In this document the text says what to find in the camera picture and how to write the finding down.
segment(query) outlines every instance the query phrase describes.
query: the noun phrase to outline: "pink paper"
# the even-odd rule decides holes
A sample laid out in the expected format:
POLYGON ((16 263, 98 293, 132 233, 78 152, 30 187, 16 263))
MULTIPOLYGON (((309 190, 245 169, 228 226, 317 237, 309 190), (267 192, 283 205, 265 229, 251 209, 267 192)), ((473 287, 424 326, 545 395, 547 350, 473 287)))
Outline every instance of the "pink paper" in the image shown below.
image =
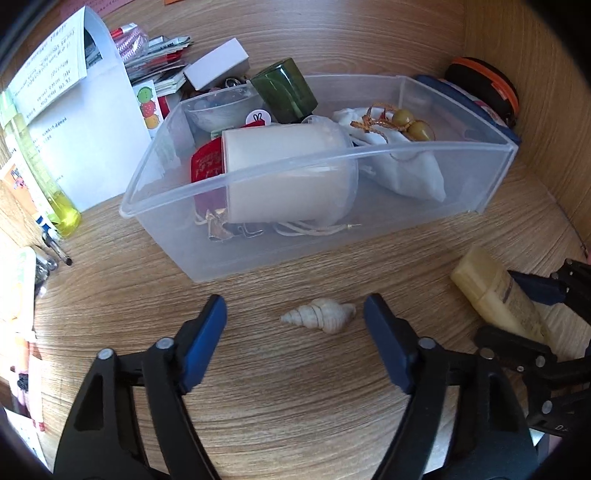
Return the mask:
POLYGON ((68 19, 83 6, 90 7, 102 18, 132 0, 66 0, 61 5, 61 19, 68 19))

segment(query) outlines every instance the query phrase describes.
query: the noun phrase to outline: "white spiral seashell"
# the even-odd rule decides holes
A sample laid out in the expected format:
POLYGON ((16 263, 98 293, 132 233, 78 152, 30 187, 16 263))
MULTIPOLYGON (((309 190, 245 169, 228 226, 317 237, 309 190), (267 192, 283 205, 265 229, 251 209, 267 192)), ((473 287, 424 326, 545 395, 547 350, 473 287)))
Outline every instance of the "white spiral seashell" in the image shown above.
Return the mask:
POLYGON ((326 333, 339 333, 355 316, 355 305, 340 304, 332 299, 314 299, 281 315, 282 322, 316 328, 326 333))

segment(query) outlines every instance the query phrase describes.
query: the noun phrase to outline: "wooden desk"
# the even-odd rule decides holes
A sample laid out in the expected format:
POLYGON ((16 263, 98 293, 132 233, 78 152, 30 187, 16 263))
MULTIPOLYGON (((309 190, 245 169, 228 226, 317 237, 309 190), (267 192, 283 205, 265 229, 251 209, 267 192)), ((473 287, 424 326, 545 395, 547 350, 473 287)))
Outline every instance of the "wooden desk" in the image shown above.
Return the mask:
MULTIPOLYGON (((364 298, 382 293, 419 335, 471 352, 482 324, 449 274, 478 242, 507 267, 549 274, 581 258, 575 232, 545 188, 519 163, 484 215, 467 213, 338 251, 204 284, 193 284, 118 201, 86 212, 37 304, 46 362, 44 448, 52 457, 80 383, 102 347, 130 353, 173 335, 212 293, 228 303, 228 326, 204 382, 185 397, 222 478, 370 478, 401 418, 406 396, 387 378, 363 323, 364 298), (353 301, 340 335, 278 321, 318 296, 353 301)), ((564 306, 545 315, 562 358, 582 356, 591 327, 564 306)), ((522 393, 522 386, 516 382, 522 393)), ((165 468, 138 390, 148 457, 165 468)), ((449 434, 452 405, 446 410, 449 434)), ((437 451, 445 453, 444 441, 437 451)))

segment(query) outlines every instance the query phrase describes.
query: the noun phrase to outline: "plastic bin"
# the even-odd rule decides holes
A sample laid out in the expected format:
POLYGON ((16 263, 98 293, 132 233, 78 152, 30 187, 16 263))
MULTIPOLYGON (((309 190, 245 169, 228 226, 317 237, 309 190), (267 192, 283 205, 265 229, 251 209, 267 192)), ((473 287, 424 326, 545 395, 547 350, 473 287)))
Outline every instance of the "plastic bin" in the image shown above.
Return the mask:
POLYGON ((517 146, 490 124, 408 77, 314 75, 306 79, 319 101, 315 115, 331 117, 343 108, 387 102, 427 121, 437 141, 342 148, 191 183, 191 156, 210 140, 210 134, 198 128, 194 120, 194 106, 203 99, 180 103, 146 150, 125 192, 120 213, 126 218, 136 217, 193 281, 276 264, 470 210, 482 212, 517 152, 517 146), (391 154, 391 161, 396 162, 423 152, 431 152, 437 160, 446 194, 442 202, 396 194, 360 174, 351 209, 337 222, 352 227, 331 235, 282 236, 274 225, 264 224, 261 235, 216 242, 209 239, 208 226, 196 222, 196 201, 215 191, 307 168, 356 168, 376 155, 383 158, 391 154))

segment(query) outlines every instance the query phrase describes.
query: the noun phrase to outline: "wooden surface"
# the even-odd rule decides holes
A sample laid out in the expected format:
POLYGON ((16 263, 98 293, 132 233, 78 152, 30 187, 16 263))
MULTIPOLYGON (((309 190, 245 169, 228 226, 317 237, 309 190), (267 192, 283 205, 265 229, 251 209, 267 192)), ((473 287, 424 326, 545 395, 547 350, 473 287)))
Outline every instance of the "wooden surface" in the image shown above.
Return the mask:
MULTIPOLYGON (((135 0, 106 23, 113 28, 135 21, 151 35, 191 34, 196 45, 189 59, 235 35, 254 70, 293 56, 305 73, 439 74, 462 52, 463 0, 161 3, 135 0)), ((54 10, 13 67, 58 23, 54 10)), ((539 274, 555 270, 565 257, 581 258, 565 217, 519 162, 483 216, 460 215, 204 284, 193 284, 138 223, 120 218, 118 202, 85 212, 66 244, 74 266, 61 266, 37 303, 47 426, 41 441, 50 463, 97 351, 145 349, 173 335, 218 293, 228 303, 228 326, 203 384, 187 395, 186 404, 221 477, 370 478, 407 398, 389 383, 364 327, 364 298, 382 293, 419 335, 471 352, 470 339, 482 323, 449 274, 473 242, 507 267, 539 274), (353 301, 360 313, 336 336, 278 321, 281 313, 318 296, 353 301)), ((591 327, 565 307, 544 313, 557 353, 580 356, 591 327)), ((164 469, 145 396, 136 394, 148 457, 164 469)), ((445 453, 452 395, 449 403, 432 466, 445 453)))
MULTIPOLYGON (((335 252, 193 284, 117 200, 87 212, 67 243, 72 268, 50 278, 35 322, 43 359, 46 452, 53 455, 97 351, 149 347, 199 312, 228 303, 228 326, 201 386, 187 395, 195 428, 224 479, 370 478, 392 439, 406 396, 387 378, 362 320, 380 292, 419 335, 471 352, 482 321, 449 280, 478 242, 507 267, 547 275, 580 258, 577 238, 541 183, 516 165, 484 215, 468 213, 335 252), (342 333, 294 327, 281 313, 318 296, 356 303, 342 333)), ((581 356, 591 327, 566 307, 546 309, 562 358, 581 356)), ((143 395, 142 434, 163 468, 143 395)), ((443 422, 449 434, 450 410, 443 422)), ((444 442, 437 452, 444 455, 444 442)))
POLYGON ((550 28, 521 0, 466 0, 466 55, 513 82, 519 156, 591 241, 591 90, 550 28))

